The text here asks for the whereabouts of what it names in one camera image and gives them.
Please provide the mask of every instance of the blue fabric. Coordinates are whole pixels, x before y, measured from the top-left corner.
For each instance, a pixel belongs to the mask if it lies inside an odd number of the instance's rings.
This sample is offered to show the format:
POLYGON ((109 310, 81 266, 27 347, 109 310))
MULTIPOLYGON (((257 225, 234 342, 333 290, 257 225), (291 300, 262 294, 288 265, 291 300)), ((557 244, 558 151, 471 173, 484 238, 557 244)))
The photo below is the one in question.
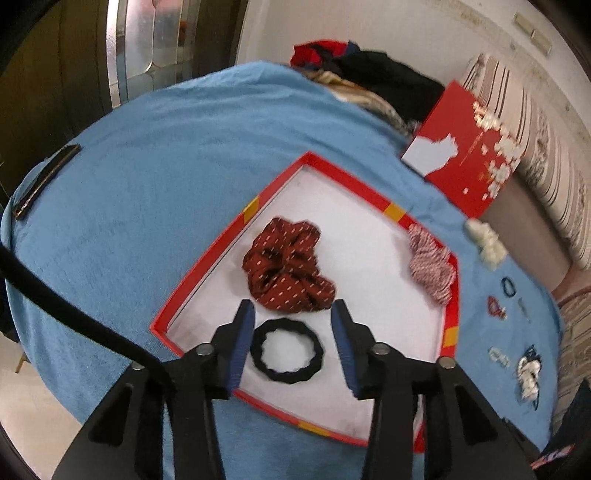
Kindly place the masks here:
MULTIPOLYGON (((12 221, 8 205, 2 241, 95 319, 160 359, 172 359, 148 331, 160 307, 238 212, 312 150, 397 202, 455 252, 461 285, 457 359, 500 416, 538 447, 547 443, 561 331, 550 295, 511 258, 496 272, 483 267, 462 231, 465 217, 400 162, 406 140, 386 123, 286 67, 260 62, 144 95, 76 142, 82 151, 24 221, 12 221), (517 288, 513 299, 503 295, 504 276, 517 288), (507 308, 507 321, 488 315, 489 295, 507 308), (531 324, 517 306, 519 297, 531 324), (537 411, 520 402, 514 373, 532 344, 544 362, 537 411), (491 346, 510 357, 510 369, 489 360, 491 346)), ((84 422, 129 362, 58 324, 13 288, 8 294, 28 357, 84 422)), ((360 476, 361 448, 297 430, 236 400, 215 409, 229 480, 360 476)), ((170 472, 170 435, 166 465, 170 472)))

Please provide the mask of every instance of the floor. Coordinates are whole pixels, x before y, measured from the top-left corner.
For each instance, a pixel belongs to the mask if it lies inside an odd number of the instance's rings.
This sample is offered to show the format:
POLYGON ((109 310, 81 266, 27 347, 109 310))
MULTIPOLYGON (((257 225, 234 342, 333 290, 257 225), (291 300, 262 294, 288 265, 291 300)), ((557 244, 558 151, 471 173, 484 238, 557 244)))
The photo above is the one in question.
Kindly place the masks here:
POLYGON ((80 424, 21 357, 19 345, 0 333, 0 423, 22 457, 41 480, 50 480, 80 424))

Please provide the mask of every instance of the red cloth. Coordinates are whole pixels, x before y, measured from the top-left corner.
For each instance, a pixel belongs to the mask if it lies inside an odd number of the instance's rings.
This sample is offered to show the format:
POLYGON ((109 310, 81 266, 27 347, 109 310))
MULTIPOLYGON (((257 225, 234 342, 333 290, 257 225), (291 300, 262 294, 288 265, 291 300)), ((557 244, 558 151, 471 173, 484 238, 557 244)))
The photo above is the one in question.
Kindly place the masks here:
POLYGON ((304 67, 311 63, 320 67, 322 65, 322 58, 312 48, 313 45, 319 45, 325 50, 328 50, 332 53, 333 57, 340 57, 345 54, 348 43, 335 40, 318 40, 303 45, 296 45, 294 46, 294 55, 290 60, 290 65, 292 67, 304 67))
POLYGON ((452 284, 456 279, 456 269, 449 263, 451 252, 446 247, 438 247, 431 234, 417 225, 411 225, 408 235, 414 254, 410 261, 413 280, 437 303, 447 305, 452 299, 452 284))
POLYGON ((248 289, 264 307, 279 312, 315 312, 330 308, 336 287, 320 276, 314 246, 320 230, 308 222, 275 217, 244 256, 248 289))

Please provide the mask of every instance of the black scrunchie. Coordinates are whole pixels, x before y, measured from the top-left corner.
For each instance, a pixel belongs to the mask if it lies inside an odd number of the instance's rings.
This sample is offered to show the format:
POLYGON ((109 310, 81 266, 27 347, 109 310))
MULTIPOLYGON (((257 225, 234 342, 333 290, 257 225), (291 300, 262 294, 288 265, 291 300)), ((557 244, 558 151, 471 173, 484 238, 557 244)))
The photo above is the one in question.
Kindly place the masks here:
POLYGON ((270 380, 274 382, 282 382, 287 384, 294 384, 298 382, 305 382, 312 378, 314 374, 322 368, 322 357, 324 357, 324 349, 318 340, 318 336, 308 328, 308 326, 298 320, 290 320, 288 318, 267 320, 261 326, 255 329, 252 335, 251 355, 255 367, 263 372, 270 380), (302 367, 295 372, 278 372, 272 368, 268 368, 262 361, 262 344, 267 339, 267 333, 275 330, 285 330, 286 332, 300 333, 312 340, 314 345, 314 358, 310 360, 309 365, 302 367))

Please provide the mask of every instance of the red hair tie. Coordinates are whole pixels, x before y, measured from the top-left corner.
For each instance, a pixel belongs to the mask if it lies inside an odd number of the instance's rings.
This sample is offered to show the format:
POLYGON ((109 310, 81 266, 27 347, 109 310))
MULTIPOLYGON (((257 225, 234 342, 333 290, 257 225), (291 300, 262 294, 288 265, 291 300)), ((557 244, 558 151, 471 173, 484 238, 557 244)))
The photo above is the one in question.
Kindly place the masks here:
POLYGON ((320 275, 314 246, 318 227, 275 217, 244 256, 248 290, 264 307, 279 312, 315 312, 330 308, 336 287, 320 275))

